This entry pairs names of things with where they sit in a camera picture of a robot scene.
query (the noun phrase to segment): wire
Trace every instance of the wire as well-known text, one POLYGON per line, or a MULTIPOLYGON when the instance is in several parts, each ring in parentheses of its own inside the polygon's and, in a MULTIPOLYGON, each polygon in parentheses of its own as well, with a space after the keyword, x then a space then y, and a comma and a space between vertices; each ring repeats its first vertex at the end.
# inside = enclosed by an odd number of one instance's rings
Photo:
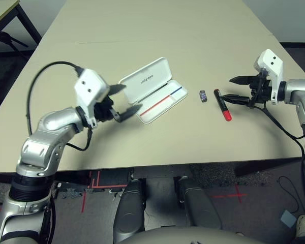
MULTIPOLYGON (((34 85, 37 81, 37 79, 39 78, 39 76, 49 67, 53 66, 53 65, 69 65, 71 67, 73 67, 76 72, 77 72, 77 75, 80 76, 80 74, 82 73, 82 71, 84 70, 83 68, 81 68, 80 66, 77 66, 71 62, 66 62, 66 61, 56 61, 56 62, 52 62, 52 63, 49 63, 47 64, 46 66, 44 66, 37 74, 36 76, 34 77, 34 79, 32 80, 31 84, 30 84, 30 87, 29 87, 29 90, 28 90, 28 93, 27 93, 27 102, 26 102, 26 119, 27 119, 27 129, 28 129, 28 134, 31 135, 33 132, 32 132, 32 123, 31 123, 31 112, 30 112, 30 103, 31 103, 31 96, 32 96, 32 91, 33 91, 33 88, 34 88, 34 85)), ((80 147, 77 147, 71 143, 67 143, 67 146, 70 146, 76 150, 79 150, 79 151, 85 151, 86 149, 88 149, 89 147, 89 144, 90 144, 90 140, 92 138, 92 129, 91 128, 88 128, 88 133, 87 133, 87 144, 86 144, 86 147, 85 148, 80 148, 80 147)))
POLYGON ((79 147, 77 147, 77 146, 75 146, 75 145, 73 145, 73 144, 70 144, 70 143, 67 143, 67 146, 70 146, 70 147, 72 147, 72 148, 74 148, 74 149, 77 149, 77 150, 79 150, 79 151, 86 151, 86 150, 89 148, 90 141, 91 141, 91 139, 92 139, 92 134, 93 134, 92 128, 91 128, 91 127, 88 127, 88 131, 87 131, 87 143, 86 143, 85 148, 79 148, 79 147))
POLYGON ((29 90, 28 90, 28 93, 27 93, 27 102, 26 102, 26 118, 27 118, 27 127, 28 127, 28 134, 31 135, 33 132, 32 132, 32 124, 31 124, 31 113, 30 113, 30 110, 29 110, 29 104, 31 102, 31 95, 32 95, 32 91, 33 91, 33 87, 37 81, 37 79, 39 78, 39 76, 49 67, 53 66, 53 65, 69 65, 75 69, 78 68, 77 65, 74 65, 73 63, 70 63, 70 62, 65 62, 65 61, 56 61, 56 62, 52 62, 52 63, 49 63, 47 64, 46 66, 44 66, 37 74, 36 76, 34 77, 34 79, 32 80, 31 84, 30 84, 30 87, 29 87, 29 90))
POLYGON ((296 210, 293 211, 293 212, 291 212, 291 213, 294 214, 294 213, 296 213, 296 212, 299 211, 299 203, 298 203, 296 197, 294 197, 293 194, 291 194, 286 188, 284 188, 284 187, 282 186, 282 184, 281 184, 281 179, 282 179, 282 178, 285 178, 285 179, 286 179, 287 181, 289 181, 289 182, 291 183, 291 185, 293 186, 294 191, 295 191, 295 193, 296 193, 296 195, 297 195, 297 198, 298 198, 298 200, 299 200, 299 202, 300 202, 300 205, 301 205, 301 207, 302 207, 302 209, 303 209, 303 211, 304 211, 304 213, 305 213, 304 205, 303 205, 303 203, 302 203, 302 201, 301 201, 301 198, 300 198, 300 196, 299 196, 299 194, 298 194, 298 191, 297 191, 297 189, 296 189, 294 183, 290 180, 290 178, 288 178, 288 177, 282 175, 282 176, 280 176, 280 177, 278 178, 278 184, 279 184, 279 186, 280 186, 285 192, 287 192, 287 193, 295 200, 295 202, 296 202, 296 204, 297 204, 296 210))
POLYGON ((294 142, 297 143, 297 145, 300 147, 300 151, 301 151, 301 156, 303 157, 305 155, 305 152, 304 152, 304 148, 303 146, 299 143, 299 141, 297 141, 298 139, 301 139, 304 137, 303 136, 300 136, 300 137, 295 137, 293 135, 291 135, 288 131, 285 130, 285 128, 278 122, 278 120, 276 120, 275 117, 273 117, 273 115, 269 112, 269 110, 267 110, 266 108, 266 105, 265 103, 263 104, 264 108, 260 108, 260 107, 257 107, 257 106, 253 106, 253 108, 256 108, 260 111, 262 111, 266 116, 268 116, 268 118, 270 118, 270 120, 276 125, 279 127, 280 130, 282 130, 287 136, 289 136, 294 142))
POLYGON ((52 210, 52 227, 51 227, 50 236, 49 236, 48 241, 47 241, 48 244, 52 243, 53 236, 54 236, 54 231, 55 231, 55 224, 56 224, 55 203, 54 203, 54 199, 53 199, 52 195, 50 197, 50 203, 51 203, 51 210, 52 210))

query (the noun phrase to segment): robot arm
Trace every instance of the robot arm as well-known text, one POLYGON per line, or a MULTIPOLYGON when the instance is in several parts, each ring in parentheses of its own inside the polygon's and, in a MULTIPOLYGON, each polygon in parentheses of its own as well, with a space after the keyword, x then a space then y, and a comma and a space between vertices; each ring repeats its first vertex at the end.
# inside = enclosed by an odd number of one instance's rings
MULTIPOLYGON (((265 104, 267 101, 275 105, 280 101, 294 104, 305 138, 305 79, 283 81, 283 62, 270 49, 261 53, 254 67, 259 71, 258 75, 238 76, 230 80, 239 85, 249 85, 251 98, 235 94, 227 94, 222 98, 227 102, 246 105, 250 108, 254 108, 256 103, 265 104)), ((305 156, 302 163, 305 185, 305 156)))
POLYGON ((42 117, 37 130, 24 143, 16 174, 0 214, 0 243, 48 243, 50 236, 51 185, 68 141, 98 122, 129 118, 140 106, 119 114, 108 95, 124 85, 109 86, 95 71, 84 69, 75 85, 77 107, 42 117))

